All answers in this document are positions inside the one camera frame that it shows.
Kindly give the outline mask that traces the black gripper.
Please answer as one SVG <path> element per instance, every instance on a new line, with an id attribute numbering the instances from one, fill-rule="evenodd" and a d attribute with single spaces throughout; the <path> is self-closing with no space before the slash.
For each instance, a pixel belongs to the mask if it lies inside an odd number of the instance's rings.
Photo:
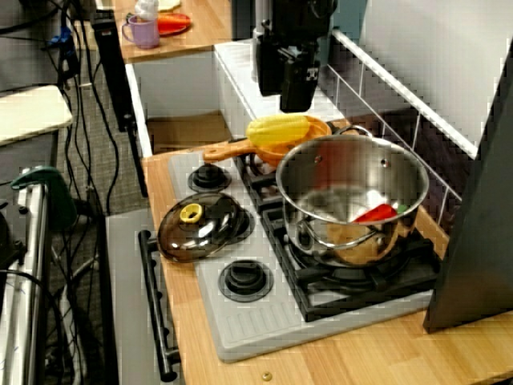
<path id="1" fill-rule="evenodd" d="M 256 45 L 257 79 L 261 94 L 281 95 L 280 109 L 283 112 L 308 111 L 320 70 L 320 62 L 312 52 L 320 50 L 319 39 L 328 34 L 331 16 L 267 18 L 261 25 L 264 33 Z M 282 48 L 288 47 L 305 52 L 285 61 Z"/>

